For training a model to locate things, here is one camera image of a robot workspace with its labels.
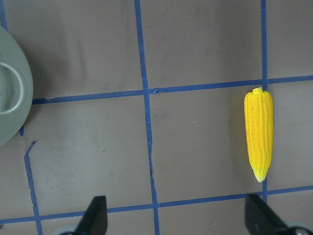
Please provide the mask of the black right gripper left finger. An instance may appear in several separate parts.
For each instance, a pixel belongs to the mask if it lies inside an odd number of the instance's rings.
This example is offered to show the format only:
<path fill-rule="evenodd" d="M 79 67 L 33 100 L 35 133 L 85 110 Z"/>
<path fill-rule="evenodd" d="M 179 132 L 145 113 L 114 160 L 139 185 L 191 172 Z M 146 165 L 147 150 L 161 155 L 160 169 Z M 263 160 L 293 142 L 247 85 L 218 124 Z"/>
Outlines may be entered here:
<path fill-rule="evenodd" d="M 95 196 L 73 232 L 74 235 L 105 235 L 108 228 L 105 196 Z"/>

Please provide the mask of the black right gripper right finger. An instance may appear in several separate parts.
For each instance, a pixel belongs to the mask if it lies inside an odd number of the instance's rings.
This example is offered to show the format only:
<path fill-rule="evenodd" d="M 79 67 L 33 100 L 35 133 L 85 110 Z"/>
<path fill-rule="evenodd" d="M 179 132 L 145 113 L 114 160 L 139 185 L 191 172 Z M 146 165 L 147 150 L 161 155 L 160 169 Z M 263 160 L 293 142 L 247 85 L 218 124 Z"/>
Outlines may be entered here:
<path fill-rule="evenodd" d="M 312 230 L 297 223 L 284 222 L 258 195 L 245 197 L 245 226 L 251 235 L 311 235 Z"/>

